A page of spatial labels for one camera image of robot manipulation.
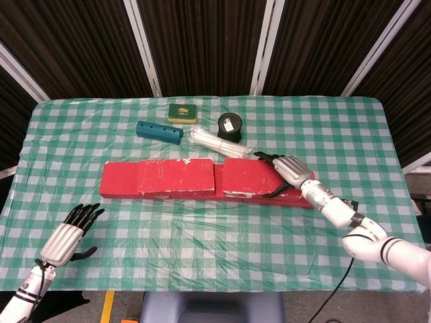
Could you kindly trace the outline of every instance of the black cylindrical container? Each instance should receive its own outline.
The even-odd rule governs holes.
[[[225,113],[218,118],[219,138],[229,140],[233,143],[239,143],[241,140],[242,120],[235,113]]]

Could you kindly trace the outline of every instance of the bundle of white straws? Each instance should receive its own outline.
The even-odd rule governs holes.
[[[199,126],[191,127],[189,141],[218,151],[227,157],[246,158],[251,152],[250,148],[216,137]]]

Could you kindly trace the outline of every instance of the gingham tablecloth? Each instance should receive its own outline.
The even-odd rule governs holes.
[[[168,105],[198,105],[216,134],[235,112],[242,143],[292,154],[390,236],[422,239],[382,105],[372,98],[194,97],[54,100],[37,105],[0,216],[0,289],[16,289],[69,210],[102,203],[80,243],[89,259],[57,269],[51,289],[262,291],[333,289],[350,261],[318,211],[215,201],[110,200],[98,194],[104,163],[224,157],[206,148],[143,139],[138,120],[167,124]],[[187,136],[190,125],[179,125]],[[423,290],[383,264],[356,261],[345,289]]]

